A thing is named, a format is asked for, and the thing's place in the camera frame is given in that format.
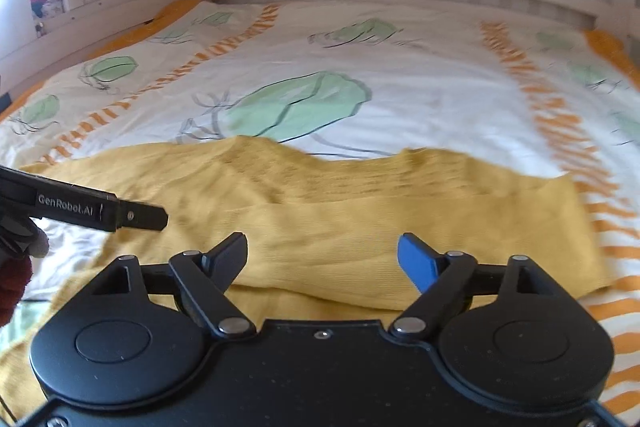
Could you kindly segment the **hand in dark glove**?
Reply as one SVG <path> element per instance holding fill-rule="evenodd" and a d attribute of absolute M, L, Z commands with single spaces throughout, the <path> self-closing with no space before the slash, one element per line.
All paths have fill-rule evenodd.
<path fill-rule="evenodd" d="M 11 321 L 32 278 L 32 258 L 49 251 L 47 235 L 29 217 L 1 213 L 1 326 Z"/>

